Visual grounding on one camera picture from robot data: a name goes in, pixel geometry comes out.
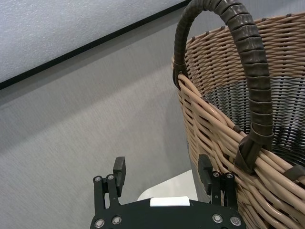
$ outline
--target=gray wall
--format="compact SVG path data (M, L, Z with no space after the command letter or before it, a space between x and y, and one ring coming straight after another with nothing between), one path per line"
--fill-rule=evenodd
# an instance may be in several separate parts
M245 0L254 18L303 0ZM89 228L95 175L126 156L122 203L190 169L170 59L174 12L0 91L4 229ZM222 25L212 13L191 35Z

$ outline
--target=basket handle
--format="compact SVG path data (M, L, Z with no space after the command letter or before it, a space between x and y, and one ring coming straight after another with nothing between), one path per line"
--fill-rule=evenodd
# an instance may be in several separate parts
M252 123L250 134L238 147L235 164L245 172L252 173L260 149L271 150L274 134L270 77L264 45L252 16L243 4L236 0L192 0L188 4L176 29L173 80L180 90L179 73L188 77L185 64L187 37L193 21L203 10L213 11L228 25L244 68Z

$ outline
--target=white table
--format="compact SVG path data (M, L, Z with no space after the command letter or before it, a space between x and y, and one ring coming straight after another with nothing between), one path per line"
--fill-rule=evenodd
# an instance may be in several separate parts
M189 170L144 191L138 200L154 197L183 197L198 200L192 171Z

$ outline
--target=leather-wrapped handle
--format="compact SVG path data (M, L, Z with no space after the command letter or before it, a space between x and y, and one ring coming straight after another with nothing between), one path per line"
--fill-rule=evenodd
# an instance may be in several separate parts
M250 134L240 145L240 156L237 155L235 162L250 172L261 147L265 146L269 150L271 148L273 112L269 68L263 41L252 16L243 4L236 0L192 0L188 4L176 29L173 80L180 89L178 74L188 77L185 64L188 34L194 19L207 10L219 15L229 27L244 68L252 123Z

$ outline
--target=white label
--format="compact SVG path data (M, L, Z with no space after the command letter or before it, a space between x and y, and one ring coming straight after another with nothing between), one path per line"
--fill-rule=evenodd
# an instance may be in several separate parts
M151 207L173 207L173 206L189 206L190 199L188 197L161 197L151 198Z

